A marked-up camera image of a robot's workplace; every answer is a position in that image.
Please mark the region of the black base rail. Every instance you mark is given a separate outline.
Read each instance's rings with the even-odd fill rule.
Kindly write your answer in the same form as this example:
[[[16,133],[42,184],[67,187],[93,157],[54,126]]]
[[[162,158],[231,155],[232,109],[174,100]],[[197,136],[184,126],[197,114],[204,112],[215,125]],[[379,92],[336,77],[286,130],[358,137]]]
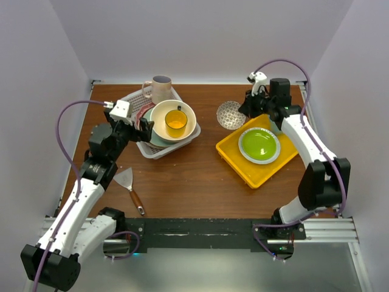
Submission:
[[[290,256],[294,244],[306,239],[305,227],[268,228],[269,219],[217,218],[127,218],[123,231],[133,235],[113,235],[130,251],[146,253],[151,248],[248,249],[264,252],[263,243],[273,254]]]

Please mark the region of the white ceramic bowl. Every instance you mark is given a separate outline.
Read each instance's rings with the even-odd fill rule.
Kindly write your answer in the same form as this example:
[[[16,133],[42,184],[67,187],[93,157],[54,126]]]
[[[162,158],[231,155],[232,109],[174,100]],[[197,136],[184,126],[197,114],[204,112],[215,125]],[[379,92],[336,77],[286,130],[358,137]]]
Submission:
[[[165,116],[172,110],[181,108],[187,117],[187,125],[184,132],[179,137],[171,137],[168,134],[168,126],[165,123]],[[179,142],[188,138],[197,126],[197,119],[192,108],[180,100],[165,100],[158,103],[151,111],[150,119],[154,122],[153,130],[162,139],[170,142]]]

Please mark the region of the pink beige mug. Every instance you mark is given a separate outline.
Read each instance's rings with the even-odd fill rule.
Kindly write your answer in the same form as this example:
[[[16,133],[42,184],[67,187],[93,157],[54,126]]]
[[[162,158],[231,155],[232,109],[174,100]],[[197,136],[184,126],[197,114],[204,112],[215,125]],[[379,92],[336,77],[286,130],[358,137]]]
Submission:
[[[142,84],[142,94],[145,98],[151,100],[151,102],[157,105],[160,102],[169,100],[171,97],[171,84],[172,80],[170,77],[165,75],[156,75],[151,81],[145,81]],[[146,93],[145,87],[151,86],[151,92]]]

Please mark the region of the clear plastic scrap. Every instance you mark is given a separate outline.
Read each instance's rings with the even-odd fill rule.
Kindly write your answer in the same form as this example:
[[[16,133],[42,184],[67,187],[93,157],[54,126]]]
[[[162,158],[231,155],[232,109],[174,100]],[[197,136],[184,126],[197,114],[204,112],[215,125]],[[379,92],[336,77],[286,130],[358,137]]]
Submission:
[[[127,189],[129,192],[133,190],[133,170],[131,167],[116,174],[113,179],[115,182]]]

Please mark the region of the dark bottom plate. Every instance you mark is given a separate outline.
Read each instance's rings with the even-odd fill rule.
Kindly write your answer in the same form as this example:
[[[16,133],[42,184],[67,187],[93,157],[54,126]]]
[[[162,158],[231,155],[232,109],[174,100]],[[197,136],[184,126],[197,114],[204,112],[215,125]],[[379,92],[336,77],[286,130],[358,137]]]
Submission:
[[[144,117],[147,121],[151,121],[151,111],[154,106],[155,104],[148,103],[140,108],[139,112],[136,115],[136,125],[138,129],[140,129],[140,118]],[[167,141],[160,138],[155,132],[152,133],[151,140],[146,144],[150,147],[158,149],[167,148],[172,145],[172,143],[168,143]]]

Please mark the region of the yellow mug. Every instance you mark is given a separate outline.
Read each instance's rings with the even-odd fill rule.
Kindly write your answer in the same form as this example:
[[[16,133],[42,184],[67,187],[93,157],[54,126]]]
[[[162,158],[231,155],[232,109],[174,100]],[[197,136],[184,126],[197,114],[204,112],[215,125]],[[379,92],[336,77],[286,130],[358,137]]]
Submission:
[[[184,134],[187,123],[188,117],[182,111],[181,106],[169,111],[165,116],[167,134],[173,138],[181,137]]]

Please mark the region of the green white bowl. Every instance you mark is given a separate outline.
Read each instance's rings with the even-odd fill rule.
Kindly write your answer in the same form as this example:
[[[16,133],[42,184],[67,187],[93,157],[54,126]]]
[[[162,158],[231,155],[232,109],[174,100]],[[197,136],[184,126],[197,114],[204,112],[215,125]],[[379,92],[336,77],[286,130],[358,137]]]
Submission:
[[[273,163],[280,155],[280,141],[270,130],[260,127],[249,128],[238,140],[240,153],[248,161],[266,165]]]

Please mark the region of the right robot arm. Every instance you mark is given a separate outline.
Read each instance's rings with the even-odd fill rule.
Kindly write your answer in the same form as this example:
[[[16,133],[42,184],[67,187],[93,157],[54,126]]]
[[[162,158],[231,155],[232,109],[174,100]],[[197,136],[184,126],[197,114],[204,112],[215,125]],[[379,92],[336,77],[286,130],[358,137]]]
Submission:
[[[290,82],[286,78],[268,80],[261,74],[250,74],[252,89],[246,91],[239,112],[247,117],[266,114],[298,151],[305,172],[297,196],[274,211],[269,224],[257,224],[255,233],[264,231],[284,239],[292,228],[317,212],[338,205],[345,207],[351,164],[338,158],[320,140],[304,114],[304,108],[292,104]]]

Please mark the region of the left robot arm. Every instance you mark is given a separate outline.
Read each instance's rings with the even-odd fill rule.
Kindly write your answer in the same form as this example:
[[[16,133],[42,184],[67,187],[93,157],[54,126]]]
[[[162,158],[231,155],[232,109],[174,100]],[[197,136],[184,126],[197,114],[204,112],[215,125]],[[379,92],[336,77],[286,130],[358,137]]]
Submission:
[[[84,161],[75,167],[76,181],[72,193],[51,227],[35,245],[25,245],[21,260],[27,277],[56,291],[69,291],[76,282],[82,261],[105,239],[132,235],[136,245],[140,237],[126,228],[122,211],[103,208],[92,225],[82,230],[90,210],[105,193],[117,172],[116,161],[129,142],[148,142],[154,123],[145,118],[136,128],[125,115],[105,112],[106,123],[91,131]]]

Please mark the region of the light blue mug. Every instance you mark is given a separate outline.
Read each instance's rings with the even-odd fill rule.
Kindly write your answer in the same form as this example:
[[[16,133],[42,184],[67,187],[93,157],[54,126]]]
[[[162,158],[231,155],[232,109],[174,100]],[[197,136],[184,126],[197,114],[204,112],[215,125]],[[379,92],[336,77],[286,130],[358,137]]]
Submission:
[[[269,121],[270,123],[270,131],[273,132],[274,135],[278,136],[282,134],[283,132],[278,128],[276,123],[272,120]]]

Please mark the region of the pink polka dot plate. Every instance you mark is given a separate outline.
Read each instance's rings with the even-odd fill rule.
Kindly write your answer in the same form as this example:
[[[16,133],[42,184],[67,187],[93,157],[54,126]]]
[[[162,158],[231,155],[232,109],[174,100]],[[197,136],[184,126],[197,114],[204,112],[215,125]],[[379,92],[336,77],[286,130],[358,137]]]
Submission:
[[[143,105],[138,113],[136,114],[136,122],[140,120],[141,117],[150,109],[154,108],[156,105],[153,102],[147,103],[146,105]]]

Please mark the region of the small metal utensil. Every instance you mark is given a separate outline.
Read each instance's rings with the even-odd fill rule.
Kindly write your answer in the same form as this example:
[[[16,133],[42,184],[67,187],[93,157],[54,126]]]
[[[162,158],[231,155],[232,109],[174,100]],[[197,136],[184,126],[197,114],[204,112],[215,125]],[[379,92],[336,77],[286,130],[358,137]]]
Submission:
[[[134,190],[130,190],[129,191],[129,195],[130,195],[130,197],[131,197],[135,207],[137,208],[139,214],[141,216],[144,216],[145,215],[145,210],[144,210],[143,204],[142,204],[138,194]]]

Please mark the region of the pale green bottom plate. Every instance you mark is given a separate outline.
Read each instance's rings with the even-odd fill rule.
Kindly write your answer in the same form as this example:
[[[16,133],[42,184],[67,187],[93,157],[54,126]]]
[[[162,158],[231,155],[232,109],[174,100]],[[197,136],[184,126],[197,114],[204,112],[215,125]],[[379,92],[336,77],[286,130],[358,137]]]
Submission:
[[[151,121],[151,111],[152,109],[149,109],[144,115],[143,117],[147,119],[147,121]],[[151,135],[151,140],[149,141],[149,144],[150,146],[154,147],[154,148],[167,148],[171,145],[173,145],[172,142],[169,142],[169,141],[165,141],[163,140],[162,138],[160,138],[154,131],[152,132],[152,135]]]

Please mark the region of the yellow plastic tray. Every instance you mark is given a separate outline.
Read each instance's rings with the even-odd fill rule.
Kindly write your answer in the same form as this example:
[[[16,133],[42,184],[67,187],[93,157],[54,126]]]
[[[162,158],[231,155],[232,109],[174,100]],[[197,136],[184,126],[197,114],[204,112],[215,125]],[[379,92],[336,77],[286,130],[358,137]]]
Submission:
[[[284,167],[292,158],[298,155],[297,149],[291,140],[285,135],[277,136],[281,149],[278,158],[270,164],[259,165],[250,162],[240,152],[238,141],[244,131],[260,127],[269,130],[270,120],[266,115],[249,120],[241,128],[229,134],[216,144],[216,150],[229,166],[252,189],[256,189],[265,183],[272,175]]]

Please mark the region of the woven coaster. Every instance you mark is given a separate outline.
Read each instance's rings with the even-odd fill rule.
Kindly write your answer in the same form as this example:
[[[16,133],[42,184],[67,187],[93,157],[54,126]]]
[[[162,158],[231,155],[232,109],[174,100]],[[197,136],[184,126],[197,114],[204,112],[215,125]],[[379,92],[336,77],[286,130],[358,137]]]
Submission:
[[[216,118],[220,126],[227,130],[237,130],[246,122],[246,116],[238,111],[240,104],[236,101],[222,103],[217,111]]]

